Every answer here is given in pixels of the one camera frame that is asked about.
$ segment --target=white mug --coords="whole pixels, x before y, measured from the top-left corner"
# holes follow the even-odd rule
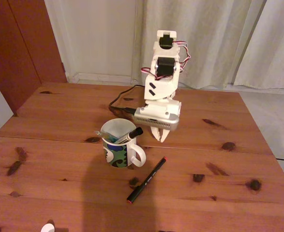
[[[136,129],[134,123],[129,120],[116,118],[106,122],[101,131],[108,132],[115,137],[121,138],[125,134]],[[124,168],[132,163],[141,167],[146,161],[144,150],[136,145],[136,138],[124,144],[113,144],[103,139],[103,149],[105,151],[106,161],[113,167]],[[140,156],[141,161],[136,158],[136,153]]]

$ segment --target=wood grain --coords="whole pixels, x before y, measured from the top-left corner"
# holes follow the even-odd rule
[[[15,113],[40,85],[10,6],[0,0],[0,91]]]
[[[44,83],[2,127],[1,230],[39,231],[53,219],[77,232],[284,231],[284,174],[239,94],[178,91],[179,128],[162,144],[143,127],[137,142],[146,163],[116,169],[101,141],[84,141],[115,118],[107,105],[125,89]],[[137,88],[124,96],[132,101],[116,105],[141,106],[142,96]],[[26,159],[7,176],[20,151]],[[168,161],[129,205],[130,180],[144,180],[163,156]]]
[[[29,156],[14,176],[7,177],[5,167],[18,158],[16,147]],[[53,218],[72,231],[91,226],[95,231],[120,231],[125,216],[128,221],[137,217],[147,221],[135,227],[126,224],[128,231],[143,231],[145,226],[149,231],[191,231],[193,221],[199,221],[195,228],[200,230],[224,226],[232,231],[239,222],[238,228],[246,226],[250,231],[248,221],[258,223],[257,229],[277,228],[270,224],[272,220],[284,228],[284,174],[273,155],[144,149],[147,163],[142,168],[115,169],[106,163],[101,144],[0,138],[0,201],[5,205],[0,207],[0,225],[35,231]],[[163,155],[168,162],[134,205],[127,205],[125,199],[132,191],[129,180],[144,179]],[[207,168],[210,162],[228,176],[215,175]],[[193,182],[195,173],[205,174],[205,179]],[[258,192],[245,186],[253,178],[262,182]],[[212,226],[203,217],[211,219]]]
[[[8,0],[41,82],[66,76],[44,0]]]
[[[0,130],[0,136],[82,142],[93,131],[115,118],[108,104],[127,87],[74,84],[44,84]],[[143,88],[137,87],[116,106],[144,105]],[[235,151],[272,154],[238,93],[180,90],[183,102],[179,127],[164,143],[156,141],[149,127],[143,127],[141,145],[187,149],[222,150],[226,142]],[[206,123],[211,120],[221,127]]]

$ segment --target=white curtain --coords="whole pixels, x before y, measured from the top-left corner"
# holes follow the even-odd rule
[[[234,85],[284,88],[284,0],[267,0]]]
[[[224,87],[250,4],[251,0],[137,1],[132,79],[144,83],[139,69],[150,66],[157,30],[165,29],[187,41],[192,56],[180,82],[194,88]]]

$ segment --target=black marker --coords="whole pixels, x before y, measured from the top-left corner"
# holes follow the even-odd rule
[[[122,136],[120,139],[118,139],[116,142],[114,142],[114,144],[125,144],[125,143],[131,141],[132,139],[134,139],[135,137],[137,137],[138,135],[141,135],[142,133],[143,133],[142,128],[138,127],[136,129],[134,129],[133,131]]]
[[[138,195],[143,191],[145,186],[149,183],[149,181],[153,178],[153,176],[156,174],[156,172],[161,168],[161,166],[167,161],[167,158],[164,156],[160,162],[156,165],[156,167],[151,171],[151,173],[147,176],[146,180],[144,182],[136,187],[136,189],[133,190],[133,192],[130,194],[130,196],[127,198],[127,202],[132,204],[135,199],[138,197]]]

